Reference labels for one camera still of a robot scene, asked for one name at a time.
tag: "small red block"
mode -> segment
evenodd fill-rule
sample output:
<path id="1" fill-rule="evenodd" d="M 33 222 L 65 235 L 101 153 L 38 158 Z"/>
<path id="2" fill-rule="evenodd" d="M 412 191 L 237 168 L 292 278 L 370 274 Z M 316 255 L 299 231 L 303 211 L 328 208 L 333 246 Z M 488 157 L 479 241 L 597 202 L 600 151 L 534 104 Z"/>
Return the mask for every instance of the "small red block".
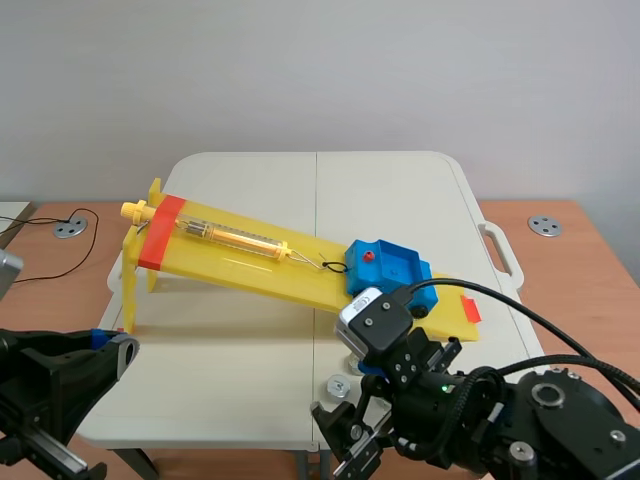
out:
<path id="1" fill-rule="evenodd" d="M 460 295 L 460 299 L 462 300 L 462 307 L 464 308 L 464 313 L 467 315 L 467 321 L 471 323 L 480 323 L 482 321 L 482 317 L 480 317 L 480 312 L 478 311 L 478 306 L 473 298 L 467 298 L 464 295 Z"/>

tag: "blue box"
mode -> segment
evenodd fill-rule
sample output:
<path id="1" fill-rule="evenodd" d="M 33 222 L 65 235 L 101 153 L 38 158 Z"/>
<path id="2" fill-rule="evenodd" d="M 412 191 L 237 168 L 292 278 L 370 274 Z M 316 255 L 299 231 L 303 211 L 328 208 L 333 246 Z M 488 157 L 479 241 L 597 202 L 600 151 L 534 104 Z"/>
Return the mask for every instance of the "blue box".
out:
<path id="1" fill-rule="evenodd" d="M 420 260 L 418 252 L 384 240 L 356 240 L 345 253 L 345 263 L 347 293 L 354 297 L 369 287 L 391 293 L 403 285 L 432 278 L 431 266 Z M 415 318 L 423 318 L 436 303 L 438 295 L 431 286 L 418 290 L 408 308 Z"/>

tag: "orange tab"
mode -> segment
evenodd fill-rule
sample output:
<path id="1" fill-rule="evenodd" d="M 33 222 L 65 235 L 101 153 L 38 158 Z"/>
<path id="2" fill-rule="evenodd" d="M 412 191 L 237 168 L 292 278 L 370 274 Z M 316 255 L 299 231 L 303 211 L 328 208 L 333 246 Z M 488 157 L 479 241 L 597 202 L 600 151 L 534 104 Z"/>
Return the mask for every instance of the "orange tab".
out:
<path id="1" fill-rule="evenodd" d="M 151 270 L 160 270 L 176 217 L 184 203 L 184 198 L 171 195 L 167 195 L 160 203 L 149 225 L 149 233 L 142 246 L 138 265 Z"/>
<path id="2" fill-rule="evenodd" d="M 482 317 L 480 317 L 480 312 L 478 311 L 475 300 L 473 298 L 467 298 L 464 295 L 460 295 L 460 300 L 462 300 L 462 307 L 467 316 L 467 321 L 470 323 L 480 323 Z"/>

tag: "wooden table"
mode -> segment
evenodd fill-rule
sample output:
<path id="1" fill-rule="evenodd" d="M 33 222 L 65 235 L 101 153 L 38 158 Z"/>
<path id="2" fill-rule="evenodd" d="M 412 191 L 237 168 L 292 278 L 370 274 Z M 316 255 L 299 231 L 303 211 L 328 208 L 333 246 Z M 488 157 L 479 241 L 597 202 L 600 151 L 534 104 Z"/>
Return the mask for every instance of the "wooden table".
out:
<path id="1" fill-rule="evenodd" d="M 128 223 L 120 218 L 120 204 L 49 204 L 34 217 L 64 218 L 75 208 L 91 208 L 100 215 L 96 246 L 85 264 L 73 274 L 56 280 L 27 282 L 14 286 L 0 302 L 2 327 L 14 330 L 81 330 L 95 327 L 111 296 L 106 276 L 115 261 Z M 598 358 L 634 377 L 640 376 L 636 354 L 640 341 L 640 289 L 578 205 L 568 201 L 482 202 L 487 220 L 507 234 L 525 272 L 522 300 L 574 336 Z M 565 232 L 556 238 L 536 235 L 527 218 L 545 214 L 557 218 Z M 94 222 L 91 215 L 90 228 Z M 63 272 L 82 259 L 91 243 L 84 233 L 57 240 L 51 225 L 26 226 L 8 249 L 25 260 L 21 278 Z M 559 341 L 537 329 L 546 353 L 567 352 Z M 597 373 L 575 368 L 589 383 L 614 399 L 634 425 L 640 416 Z M 99 450 L 78 439 L 71 448 L 90 465 L 104 461 L 109 477 L 138 477 L 112 452 Z M 163 479 L 208 478 L 243 480 L 295 479 L 293 458 L 277 451 L 152 450 Z M 422 463 L 385 453 L 375 478 L 469 478 L 460 471 L 443 472 Z M 11 469 L 0 467 L 0 480 L 44 479 L 26 462 Z"/>

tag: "table leg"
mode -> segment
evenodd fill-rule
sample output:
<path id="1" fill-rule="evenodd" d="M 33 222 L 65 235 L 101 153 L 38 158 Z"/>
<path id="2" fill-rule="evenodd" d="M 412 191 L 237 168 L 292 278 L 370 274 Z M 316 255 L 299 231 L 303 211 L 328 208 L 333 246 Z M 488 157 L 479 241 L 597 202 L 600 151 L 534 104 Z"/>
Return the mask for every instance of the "table leg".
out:
<path id="1" fill-rule="evenodd" d="M 292 450 L 296 459 L 298 480 L 309 480 L 309 452 L 306 450 Z"/>
<path id="2" fill-rule="evenodd" d="M 320 450 L 320 480 L 331 480 L 331 450 Z"/>
<path id="3" fill-rule="evenodd" d="M 139 448 L 118 448 L 113 450 L 124 463 L 129 465 L 143 480 L 159 480 L 160 474 L 153 462 L 143 450 Z"/>

